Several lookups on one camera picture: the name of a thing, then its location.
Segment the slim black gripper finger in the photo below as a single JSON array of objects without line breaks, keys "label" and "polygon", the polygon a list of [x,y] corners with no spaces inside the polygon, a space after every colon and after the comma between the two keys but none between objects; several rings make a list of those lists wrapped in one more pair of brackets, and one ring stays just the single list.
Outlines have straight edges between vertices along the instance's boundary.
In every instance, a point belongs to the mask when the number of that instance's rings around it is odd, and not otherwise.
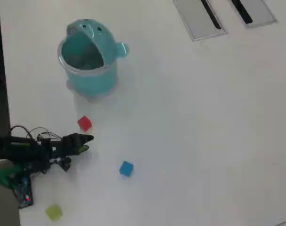
[{"label": "slim black gripper finger", "polygon": [[89,149],[89,146],[88,145],[83,145],[79,148],[76,148],[75,152],[74,152],[74,155],[80,155],[81,153],[87,151]]}]

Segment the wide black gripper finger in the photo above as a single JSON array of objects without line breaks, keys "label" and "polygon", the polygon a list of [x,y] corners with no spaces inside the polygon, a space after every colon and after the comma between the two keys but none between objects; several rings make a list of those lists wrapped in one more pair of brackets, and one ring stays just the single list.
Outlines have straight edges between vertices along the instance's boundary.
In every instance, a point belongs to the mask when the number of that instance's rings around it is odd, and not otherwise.
[{"label": "wide black gripper finger", "polygon": [[93,135],[89,134],[79,134],[75,133],[74,134],[74,139],[77,144],[86,144],[94,139]]}]

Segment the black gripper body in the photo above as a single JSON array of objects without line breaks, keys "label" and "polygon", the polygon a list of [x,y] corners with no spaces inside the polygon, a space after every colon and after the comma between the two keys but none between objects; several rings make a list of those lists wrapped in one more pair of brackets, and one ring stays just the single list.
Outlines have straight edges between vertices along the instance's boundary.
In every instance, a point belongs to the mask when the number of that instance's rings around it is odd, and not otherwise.
[{"label": "black gripper body", "polygon": [[69,134],[61,138],[61,152],[63,156],[72,156],[78,154],[77,134]]}]

